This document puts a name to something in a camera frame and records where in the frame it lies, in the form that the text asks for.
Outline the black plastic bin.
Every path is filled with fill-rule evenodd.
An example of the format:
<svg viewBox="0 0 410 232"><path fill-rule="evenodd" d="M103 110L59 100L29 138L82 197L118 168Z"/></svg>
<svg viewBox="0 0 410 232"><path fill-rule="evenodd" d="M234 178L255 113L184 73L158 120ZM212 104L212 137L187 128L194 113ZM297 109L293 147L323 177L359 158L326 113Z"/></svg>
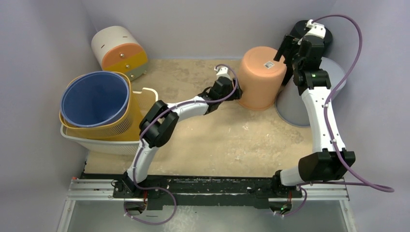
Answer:
<svg viewBox="0 0 410 232"><path fill-rule="evenodd" d="M296 38L302 38L307 32L308 32L308 28L306 27L306 23L307 20L301 20L295 23L295 25L293 26L290 35ZM325 33L325 37L324 37L324 54L326 55L328 53L329 47L333 41L333 35L331 33L331 31L325 27L326 29L326 33ZM287 48L285 49L283 56L285 59L290 59L294 56L295 52L297 52L297 49L290 49ZM289 82L289 80L291 79L293 72L291 70L291 65L288 65L287 63L285 63L287 66L287 70L284 76L284 79L282 81L282 86L286 86L287 83Z"/></svg>

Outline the orange capybara bin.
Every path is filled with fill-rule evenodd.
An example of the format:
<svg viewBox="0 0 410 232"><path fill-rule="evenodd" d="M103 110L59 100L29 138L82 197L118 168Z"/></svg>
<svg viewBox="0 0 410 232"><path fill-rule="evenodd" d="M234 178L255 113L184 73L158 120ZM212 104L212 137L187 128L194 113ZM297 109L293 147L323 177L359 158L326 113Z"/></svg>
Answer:
<svg viewBox="0 0 410 232"><path fill-rule="evenodd" d="M277 50L257 46L248 50L241 59L237 72L239 86L243 91L239 104L250 110L271 107L282 86L287 67L284 57L274 61Z"/></svg>

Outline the grey plastic bin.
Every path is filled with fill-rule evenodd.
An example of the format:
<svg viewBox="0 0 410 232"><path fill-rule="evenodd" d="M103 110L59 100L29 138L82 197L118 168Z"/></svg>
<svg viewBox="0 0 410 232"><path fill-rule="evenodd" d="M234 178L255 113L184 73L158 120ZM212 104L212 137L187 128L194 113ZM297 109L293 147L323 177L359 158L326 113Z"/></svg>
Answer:
<svg viewBox="0 0 410 232"><path fill-rule="evenodd" d="M339 64L326 57L322 58L320 68L328 72L331 90L336 87L345 75L345 71ZM293 82L293 76L279 93L275 107L279 116L287 123L304 128L310 126L307 109L301 96L299 96L297 86Z"/></svg>

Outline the blue plastic bucket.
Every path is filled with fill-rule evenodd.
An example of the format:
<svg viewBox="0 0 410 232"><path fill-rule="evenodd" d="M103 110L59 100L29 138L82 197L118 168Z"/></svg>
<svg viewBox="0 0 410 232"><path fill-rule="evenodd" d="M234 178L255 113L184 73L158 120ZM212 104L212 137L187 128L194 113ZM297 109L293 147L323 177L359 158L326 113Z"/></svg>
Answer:
<svg viewBox="0 0 410 232"><path fill-rule="evenodd" d="M61 97L60 114L80 128L108 125L125 115L130 96L130 81L121 73L87 73L68 84Z"/></svg>

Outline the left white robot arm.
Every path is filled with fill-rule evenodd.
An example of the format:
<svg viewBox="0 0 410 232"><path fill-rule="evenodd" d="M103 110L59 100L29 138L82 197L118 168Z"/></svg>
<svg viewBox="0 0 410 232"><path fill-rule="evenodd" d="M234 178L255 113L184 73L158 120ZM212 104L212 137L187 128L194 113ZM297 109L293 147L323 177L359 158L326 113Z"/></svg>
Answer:
<svg viewBox="0 0 410 232"><path fill-rule="evenodd" d="M164 190L162 187L144 187L148 169L160 147L169 142L177 123L195 116L214 112L224 101L241 98L237 77L220 76L214 85L190 100L178 103L165 103L158 100L150 108L140 123L140 141L131 166L121 179L113 183L114 198L140 197L144 191Z"/></svg>

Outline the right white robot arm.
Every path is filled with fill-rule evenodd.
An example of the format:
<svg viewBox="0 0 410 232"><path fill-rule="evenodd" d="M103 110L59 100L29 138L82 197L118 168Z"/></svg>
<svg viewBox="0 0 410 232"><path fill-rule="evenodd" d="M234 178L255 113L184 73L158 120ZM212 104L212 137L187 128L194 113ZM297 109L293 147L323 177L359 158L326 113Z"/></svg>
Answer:
<svg viewBox="0 0 410 232"><path fill-rule="evenodd" d="M298 39L285 35L275 57L292 68L293 82L297 86L310 122L312 154L301 158L289 169L278 170L272 178L271 190L279 197L295 190L303 183L340 180L355 160L355 153L347 151L337 127L332 108L331 78L320 68L324 42L320 37L307 35Z"/></svg>

